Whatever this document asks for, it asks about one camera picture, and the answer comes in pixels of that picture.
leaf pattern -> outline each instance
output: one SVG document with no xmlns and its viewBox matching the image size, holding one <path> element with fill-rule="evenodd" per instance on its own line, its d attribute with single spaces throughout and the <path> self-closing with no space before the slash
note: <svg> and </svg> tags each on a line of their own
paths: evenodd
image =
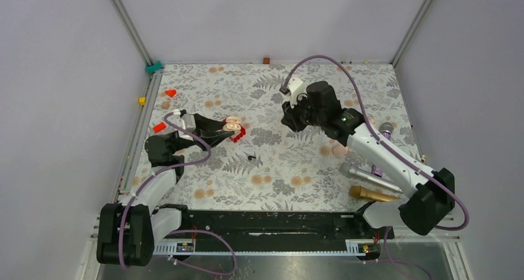
<svg viewBox="0 0 524 280">
<path fill-rule="evenodd" d="M 247 156 L 235 153 L 235 156 L 231 156 L 226 165 L 222 168 L 223 171 L 232 172 L 235 174 L 251 173 L 251 170 L 258 168 L 260 161 L 251 162 Z"/>
<path fill-rule="evenodd" d="M 371 162 L 350 151 L 345 158 L 331 154 L 333 142 L 319 127 L 294 133 L 280 123 L 286 96 L 278 89 L 292 64 L 186 64 L 166 65 L 156 95 L 146 137 L 163 121 L 165 113 L 178 108 L 223 120 L 244 117 L 246 135 L 213 148 L 210 159 L 185 168 L 179 183 L 166 192 L 161 203 L 186 204 L 204 210 L 354 211 L 365 201 L 348 195 L 351 185 L 376 189 L 365 181 L 339 174 L 343 162 L 369 171 Z M 366 111 L 376 121 L 394 124 L 392 142 L 418 157 L 402 94 L 390 65 L 347 66 L 355 78 Z M 308 63 L 295 75 L 306 83 L 325 80 L 346 108 L 360 109 L 356 94 L 344 74 L 329 64 Z M 170 98 L 166 90 L 176 89 Z M 166 128 L 161 134 L 171 132 Z M 180 151 L 186 161 L 206 152 L 193 146 Z M 134 173 L 134 188 L 148 177 L 150 163 L 144 149 Z"/>
</svg>

red triangle block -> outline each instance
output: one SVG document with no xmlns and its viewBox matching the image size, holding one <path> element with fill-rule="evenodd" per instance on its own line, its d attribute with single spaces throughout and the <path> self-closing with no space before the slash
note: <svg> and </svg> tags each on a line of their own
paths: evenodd
<svg viewBox="0 0 524 280">
<path fill-rule="evenodd" d="M 171 98 L 174 97 L 176 94 L 176 90 L 166 90 L 166 95 L 170 96 Z"/>
</svg>

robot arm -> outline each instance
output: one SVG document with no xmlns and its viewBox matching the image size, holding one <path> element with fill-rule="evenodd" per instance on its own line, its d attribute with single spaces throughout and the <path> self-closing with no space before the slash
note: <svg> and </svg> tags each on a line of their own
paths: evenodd
<svg viewBox="0 0 524 280">
<path fill-rule="evenodd" d="M 454 192 L 454 177 L 446 169 L 436 172 L 419 163 L 390 143 L 377 130 L 376 134 L 400 156 L 415 164 L 415 171 L 378 142 L 365 124 L 364 117 L 355 109 L 342 109 L 334 89 L 325 81 L 304 87 L 299 78 L 289 83 L 289 101 L 282 104 L 282 123 L 294 132 L 308 125 L 320 126 L 323 132 L 353 151 L 368 158 L 381 168 L 399 186 L 407 199 L 369 203 L 362 216 L 372 228 L 406 225 L 420 235 L 426 235 L 454 207 L 453 199 L 438 186 L 424 178 L 420 171 L 433 175 Z"/>
<path fill-rule="evenodd" d="M 187 114 L 185 110 L 175 110 L 172 120 L 183 129 L 194 133 L 211 147 L 220 144 L 234 132 L 221 130 L 224 123 L 205 118 L 199 114 Z M 125 222 L 129 228 L 124 231 L 122 243 L 123 256 L 128 265 L 145 266 L 153 256 L 155 244 L 168 233 L 180 227 L 182 216 L 179 210 L 171 208 L 154 209 L 159 205 L 164 194 L 180 180 L 184 167 L 159 172 L 166 166 L 184 163 L 184 156 L 175 156 L 175 152 L 198 145 L 206 148 L 182 132 L 171 132 L 165 135 L 153 135 L 147 138 L 145 150 L 151 162 L 151 174 L 156 180 L 145 187 L 139 196 L 134 193 L 117 203 L 108 203 L 100 211 L 98 229 L 98 262 L 119 264 L 118 236 L 119 225 L 125 207 L 129 212 Z"/>
</svg>

gray wall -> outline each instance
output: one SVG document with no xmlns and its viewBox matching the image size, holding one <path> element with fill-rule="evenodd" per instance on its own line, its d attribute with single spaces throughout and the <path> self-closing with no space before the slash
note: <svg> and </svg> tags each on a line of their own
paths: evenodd
<svg viewBox="0 0 524 280">
<path fill-rule="evenodd" d="M 389 62 L 423 0 L 123 0 L 163 62 Z"/>
<path fill-rule="evenodd" d="M 74 279 L 146 85 L 108 0 L 0 0 L 0 279 Z"/>
<path fill-rule="evenodd" d="M 397 68 L 423 152 L 470 210 L 475 279 L 524 273 L 523 15 L 522 0 L 435 0 Z"/>
</svg>

purple microphone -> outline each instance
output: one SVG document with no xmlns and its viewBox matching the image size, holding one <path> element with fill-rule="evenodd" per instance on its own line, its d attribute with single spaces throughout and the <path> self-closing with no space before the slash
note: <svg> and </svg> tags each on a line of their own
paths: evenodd
<svg viewBox="0 0 524 280">
<path fill-rule="evenodd" d="M 391 141 L 391 134 L 393 134 L 393 125 L 390 122 L 385 122 L 381 124 L 378 128 L 378 131 L 382 134 L 382 136 Z M 379 177 L 382 177 L 384 175 L 384 172 L 382 172 L 382 170 L 380 170 L 375 165 L 372 165 L 371 173 Z"/>
</svg>

